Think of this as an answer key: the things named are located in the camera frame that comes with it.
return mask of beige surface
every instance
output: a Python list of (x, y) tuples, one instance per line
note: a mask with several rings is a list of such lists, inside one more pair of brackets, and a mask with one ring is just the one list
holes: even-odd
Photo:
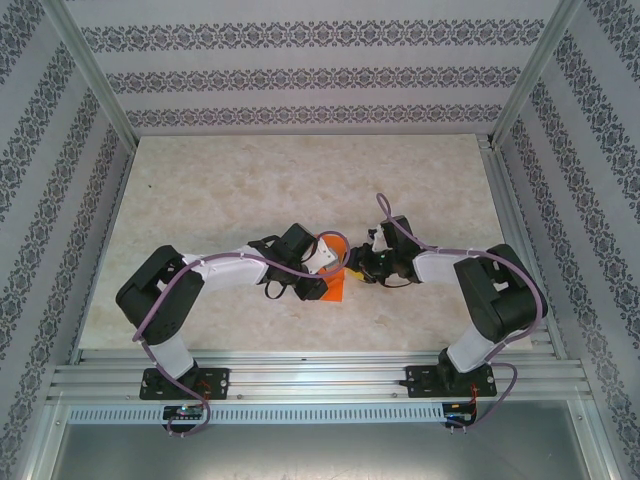
[[(383, 219), (376, 192), (432, 245), (502, 241), (471, 135), (143, 138), (80, 346), (138, 348), (114, 298), (158, 246), (222, 252), (294, 222), (359, 245)], [(348, 277), (341, 304), (301, 302), (292, 291), (268, 300), (261, 286), (201, 296), (183, 333), (191, 348), (440, 350), (469, 322), (457, 286), (387, 290)]]

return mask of black bracket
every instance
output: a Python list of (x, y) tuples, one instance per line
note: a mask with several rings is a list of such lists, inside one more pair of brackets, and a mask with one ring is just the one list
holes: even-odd
[[(226, 400), (229, 391), (228, 368), (199, 368), (189, 388), (205, 400)], [(169, 382), (155, 368), (147, 368), (140, 386), (141, 400), (193, 400), (188, 393)]]
[(495, 397), (498, 394), (490, 365), (483, 365), (469, 373), (459, 373), (455, 383), (443, 381), (437, 365), (410, 365), (405, 368), (409, 398), (471, 397), (475, 388), (477, 397)]

